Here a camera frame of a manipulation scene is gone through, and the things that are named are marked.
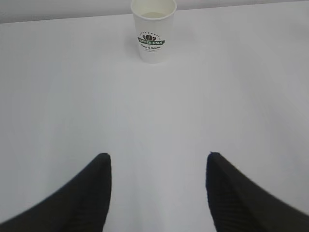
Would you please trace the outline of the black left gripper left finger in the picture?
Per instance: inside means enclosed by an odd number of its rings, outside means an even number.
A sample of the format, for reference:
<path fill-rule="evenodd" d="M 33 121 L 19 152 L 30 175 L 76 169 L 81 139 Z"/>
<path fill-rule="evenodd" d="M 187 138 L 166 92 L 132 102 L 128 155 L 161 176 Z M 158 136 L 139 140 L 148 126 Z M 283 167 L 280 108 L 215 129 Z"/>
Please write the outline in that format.
<path fill-rule="evenodd" d="M 2 232 L 101 232 L 109 211 L 112 164 L 97 155 L 72 180 L 29 210 L 1 223 Z"/>

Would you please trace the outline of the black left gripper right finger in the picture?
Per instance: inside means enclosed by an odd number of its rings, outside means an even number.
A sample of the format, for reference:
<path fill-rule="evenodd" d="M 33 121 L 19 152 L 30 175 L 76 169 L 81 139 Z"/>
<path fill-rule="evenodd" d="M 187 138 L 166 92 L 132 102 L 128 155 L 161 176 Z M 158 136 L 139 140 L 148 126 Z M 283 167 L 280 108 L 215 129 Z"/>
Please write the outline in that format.
<path fill-rule="evenodd" d="M 309 217 L 259 187 L 218 152 L 206 164 L 210 213 L 218 232 L 307 232 Z"/>

